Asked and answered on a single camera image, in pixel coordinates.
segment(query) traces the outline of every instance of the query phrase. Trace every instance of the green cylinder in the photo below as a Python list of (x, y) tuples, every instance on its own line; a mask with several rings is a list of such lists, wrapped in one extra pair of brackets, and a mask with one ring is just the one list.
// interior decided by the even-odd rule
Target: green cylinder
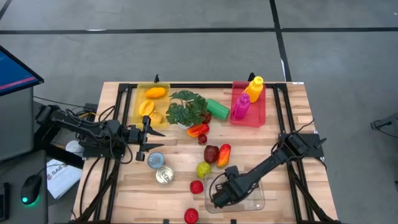
[(229, 109), (227, 107), (212, 99), (207, 99), (207, 110), (211, 115), (222, 120), (225, 120), (229, 115)]

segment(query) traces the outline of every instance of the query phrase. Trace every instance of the tin can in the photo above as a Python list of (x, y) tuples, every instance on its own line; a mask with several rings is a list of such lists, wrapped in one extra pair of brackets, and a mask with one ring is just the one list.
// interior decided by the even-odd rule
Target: tin can
[(148, 157), (148, 166), (152, 169), (158, 169), (162, 165), (164, 165), (164, 156), (160, 152), (154, 152)]
[(173, 170), (166, 165), (159, 167), (159, 169), (156, 171), (156, 180), (161, 184), (170, 183), (173, 179), (173, 176)]

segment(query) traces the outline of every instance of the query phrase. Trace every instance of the artificial plant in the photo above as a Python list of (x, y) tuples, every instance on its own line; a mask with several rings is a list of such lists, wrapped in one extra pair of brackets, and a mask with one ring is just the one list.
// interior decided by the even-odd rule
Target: artificial plant
[(171, 94), (171, 100), (178, 99), (181, 104), (171, 103), (167, 110), (166, 119), (170, 124), (181, 123), (184, 126), (202, 124), (205, 120), (207, 102), (198, 93), (181, 90)]

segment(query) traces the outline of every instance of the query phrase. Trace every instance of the computer mouse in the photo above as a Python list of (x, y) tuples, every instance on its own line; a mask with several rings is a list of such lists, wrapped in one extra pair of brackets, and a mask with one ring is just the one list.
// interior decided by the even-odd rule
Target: computer mouse
[(40, 185), (42, 185), (42, 177), (40, 175), (32, 175), (25, 180), (21, 189), (21, 201), (25, 205), (30, 205), (36, 201), (39, 196)]

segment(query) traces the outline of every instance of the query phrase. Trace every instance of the yellow toy fruit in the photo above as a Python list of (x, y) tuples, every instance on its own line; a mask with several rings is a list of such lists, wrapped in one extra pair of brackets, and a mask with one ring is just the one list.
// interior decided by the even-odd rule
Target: yellow toy fruit
[(149, 117), (150, 117), (151, 124), (160, 124), (162, 122), (162, 118), (163, 118), (163, 116), (157, 111), (153, 111), (149, 115)]
[(154, 108), (155, 103), (152, 100), (146, 100), (139, 105), (139, 114), (141, 116), (150, 115)]
[(166, 89), (163, 87), (153, 87), (145, 92), (145, 96), (148, 98), (159, 98), (166, 94)]
[(201, 162), (198, 164), (197, 166), (198, 177), (204, 178), (205, 175), (210, 172), (211, 172), (210, 164), (208, 164), (207, 162)]

